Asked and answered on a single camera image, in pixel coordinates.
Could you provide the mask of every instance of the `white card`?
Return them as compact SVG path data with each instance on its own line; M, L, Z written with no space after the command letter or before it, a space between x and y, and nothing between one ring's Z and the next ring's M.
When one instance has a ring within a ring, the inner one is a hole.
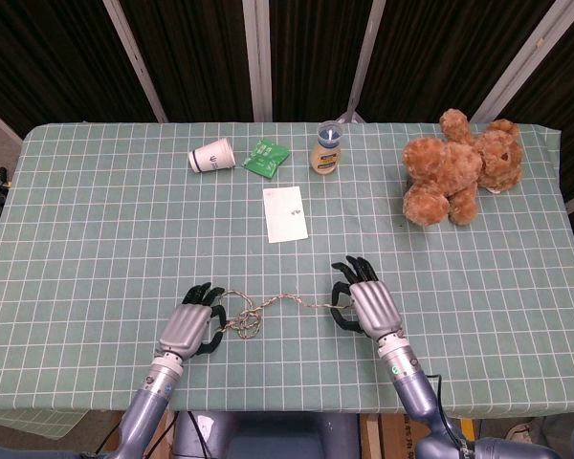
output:
M271 244L308 237L299 186L265 188L264 210L268 240Z

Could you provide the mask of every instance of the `white paper cup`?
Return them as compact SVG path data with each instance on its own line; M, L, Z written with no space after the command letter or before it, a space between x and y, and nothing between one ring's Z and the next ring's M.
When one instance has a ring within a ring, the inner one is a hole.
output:
M233 158L232 146L227 139L196 148L189 152L189 165L194 172L227 169L236 165Z

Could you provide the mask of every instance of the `sauce bottle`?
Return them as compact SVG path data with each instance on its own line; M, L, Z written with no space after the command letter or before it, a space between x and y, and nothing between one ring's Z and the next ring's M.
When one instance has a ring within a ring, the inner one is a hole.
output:
M321 175L333 172L341 160L342 128L335 121L322 122L317 130L317 141L310 152L310 166Z

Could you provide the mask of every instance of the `robotic hand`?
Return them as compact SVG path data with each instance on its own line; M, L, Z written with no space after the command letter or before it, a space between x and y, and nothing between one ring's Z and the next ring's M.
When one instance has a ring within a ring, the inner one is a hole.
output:
M107 458L143 457L144 450L166 410L172 390L183 375L183 362L194 355L211 353L221 342L221 332L217 332L211 342L202 342L212 317L219 316L221 328L226 326L223 306L211 306L225 290L215 287L209 291L209 288L210 283L192 287L183 303L174 309L159 339L155 359L143 386L121 420L119 448Z
M393 386L411 419L430 428L430 435L415 447L417 459L560 459L549 448L495 438L467 442L461 432L445 418L439 397L414 355L402 329L402 318L391 293L374 273L370 263L359 257L346 257L352 268L334 263L332 268L346 277L332 290L332 304L340 294L349 295L359 321L346 320L337 309L331 314L343 330L365 333L378 342L379 357L391 371Z

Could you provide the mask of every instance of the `black curtain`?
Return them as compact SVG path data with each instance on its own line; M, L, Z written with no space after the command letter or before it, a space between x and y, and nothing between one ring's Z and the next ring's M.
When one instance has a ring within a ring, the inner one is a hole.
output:
M155 120L101 0L0 1L0 118Z
M121 4L171 121L253 121L242 1Z
M493 88L552 0L388 0L357 111L364 120L468 117Z
M563 197L574 197L574 23L500 114L562 130Z
M334 120L345 110L371 0L271 0L274 121Z

